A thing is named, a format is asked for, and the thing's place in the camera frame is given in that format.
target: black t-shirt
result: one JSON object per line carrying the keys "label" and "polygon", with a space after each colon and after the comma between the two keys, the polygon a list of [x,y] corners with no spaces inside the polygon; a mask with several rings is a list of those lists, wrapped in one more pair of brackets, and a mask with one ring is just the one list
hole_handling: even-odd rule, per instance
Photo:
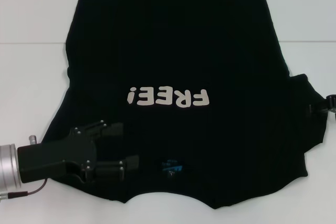
{"label": "black t-shirt", "polygon": [[66,51],[70,87],[44,142],[104,119],[124,141],[98,141],[98,160],[140,157],[123,182],[56,178],[90,194],[229,206],[307,176],[323,140],[327,116],[306,113],[322,97],[289,77],[266,0],[79,0]]}

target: white surface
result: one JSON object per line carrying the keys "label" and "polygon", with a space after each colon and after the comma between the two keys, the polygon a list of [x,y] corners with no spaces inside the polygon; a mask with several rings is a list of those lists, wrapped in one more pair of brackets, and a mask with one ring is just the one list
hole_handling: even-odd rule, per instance
{"label": "white surface", "polygon": [[[64,42],[77,0],[0,0],[0,145],[41,140],[68,86]],[[268,0],[280,40],[336,40],[335,0]],[[281,43],[293,75],[306,73],[323,96],[336,93],[336,43]],[[1,223],[336,223],[336,123],[309,151],[308,178],[281,191],[212,210],[192,198],[155,193],[127,204],[107,201],[48,181],[30,197],[0,203]],[[24,184],[36,189],[42,182]]]}
{"label": "white surface", "polygon": [[[335,0],[267,0],[280,41],[336,40]],[[77,0],[0,0],[0,42],[64,42]]]}
{"label": "white surface", "polygon": [[[323,96],[336,87],[336,43],[281,43],[293,75],[305,72]],[[41,140],[68,86],[64,45],[0,45],[0,145]],[[200,201],[167,193],[127,204],[103,200],[52,180],[40,193],[0,203],[1,223],[230,223],[334,224],[336,123],[328,119],[324,143],[307,153],[308,178],[233,207],[212,210]],[[41,182],[24,184],[36,189]]]}

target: black clip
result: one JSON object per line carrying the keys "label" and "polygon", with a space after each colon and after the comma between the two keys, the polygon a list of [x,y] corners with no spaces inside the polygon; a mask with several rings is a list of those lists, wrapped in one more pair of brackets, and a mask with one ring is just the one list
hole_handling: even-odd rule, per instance
{"label": "black clip", "polygon": [[327,113],[327,112],[336,113],[336,95],[329,95],[326,99],[316,104],[309,105],[310,114],[318,113]]}

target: silver cylinder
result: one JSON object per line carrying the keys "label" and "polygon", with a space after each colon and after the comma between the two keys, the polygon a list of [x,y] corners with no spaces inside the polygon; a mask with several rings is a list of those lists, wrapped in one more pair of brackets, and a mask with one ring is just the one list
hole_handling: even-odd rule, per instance
{"label": "silver cylinder", "polygon": [[15,144],[0,146],[0,192],[21,187]]}

